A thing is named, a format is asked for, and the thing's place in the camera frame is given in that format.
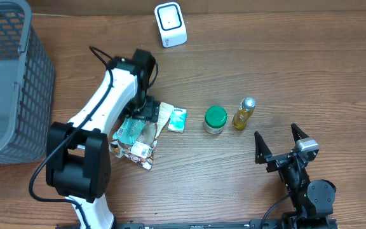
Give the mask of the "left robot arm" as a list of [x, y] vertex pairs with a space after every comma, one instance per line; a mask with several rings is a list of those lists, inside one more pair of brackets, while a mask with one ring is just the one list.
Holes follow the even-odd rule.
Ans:
[[121, 115], [156, 122], [160, 103], [147, 95], [158, 73], [149, 51], [131, 59], [104, 62], [103, 82], [85, 107], [67, 123], [55, 122], [47, 134], [46, 183], [73, 206], [76, 228], [115, 228], [105, 191], [111, 178], [108, 135]]

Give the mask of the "yellow oil bottle silver cap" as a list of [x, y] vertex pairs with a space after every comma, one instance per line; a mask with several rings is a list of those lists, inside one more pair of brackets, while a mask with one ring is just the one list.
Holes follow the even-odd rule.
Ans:
[[239, 105], [236, 114], [233, 116], [232, 125], [233, 127], [243, 130], [248, 119], [252, 116], [256, 107], [256, 100], [253, 97], [244, 98]]

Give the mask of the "brown Pantree snack bag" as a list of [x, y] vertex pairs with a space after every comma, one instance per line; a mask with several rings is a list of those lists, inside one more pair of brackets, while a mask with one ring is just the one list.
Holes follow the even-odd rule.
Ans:
[[173, 105], [162, 102], [160, 104], [158, 121], [145, 121], [146, 125], [133, 145], [123, 144], [112, 139], [109, 151], [117, 158], [124, 156], [141, 167], [150, 170], [153, 165], [154, 150], [157, 146], [158, 137], [170, 119], [173, 109]]

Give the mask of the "green lid white jar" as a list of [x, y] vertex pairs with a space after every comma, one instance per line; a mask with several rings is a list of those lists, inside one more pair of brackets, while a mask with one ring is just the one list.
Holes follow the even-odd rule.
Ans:
[[226, 110], [221, 106], [212, 106], [205, 113], [203, 127], [209, 134], [219, 134], [223, 131], [226, 122]]

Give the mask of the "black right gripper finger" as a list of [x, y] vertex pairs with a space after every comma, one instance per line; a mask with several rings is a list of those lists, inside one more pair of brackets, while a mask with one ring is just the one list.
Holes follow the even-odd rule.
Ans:
[[304, 133], [295, 123], [291, 124], [291, 131], [294, 138], [294, 142], [309, 137], [309, 135]]
[[254, 133], [254, 138], [255, 138], [255, 162], [258, 164], [266, 163], [267, 159], [272, 157], [272, 153], [258, 131]]

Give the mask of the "teal Kleenex tissue pack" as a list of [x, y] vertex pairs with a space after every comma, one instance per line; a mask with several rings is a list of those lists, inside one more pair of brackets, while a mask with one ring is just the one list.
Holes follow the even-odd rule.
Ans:
[[186, 125], [187, 110], [174, 108], [169, 119], [168, 131], [183, 133]]

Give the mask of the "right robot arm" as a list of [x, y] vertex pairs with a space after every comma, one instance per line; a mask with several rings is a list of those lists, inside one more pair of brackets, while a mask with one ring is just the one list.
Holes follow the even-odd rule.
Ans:
[[[311, 181], [306, 167], [319, 152], [318, 143], [291, 124], [295, 146], [288, 152], [272, 155], [259, 132], [254, 133], [255, 162], [266, 164], [268, 172], [277, 171], [288, 194], [273, 204], [262, 219], [250, 221], [251, 228], [337, 228], [337, 221], [330, 219], [336, 197], [336, 186], [325, 179]], [[269, 214], [286, 199], [294, 210], [285, 212], [280, 219], [268, 220]]]

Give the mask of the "teal wet wipes pack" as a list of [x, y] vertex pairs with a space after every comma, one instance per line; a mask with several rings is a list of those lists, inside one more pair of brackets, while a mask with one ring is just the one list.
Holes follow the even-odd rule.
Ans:
[[145, 127], [144, 120], [125, 118], [120, 128], [113, 134], [112, 139], [123, 144], [133, 145]]

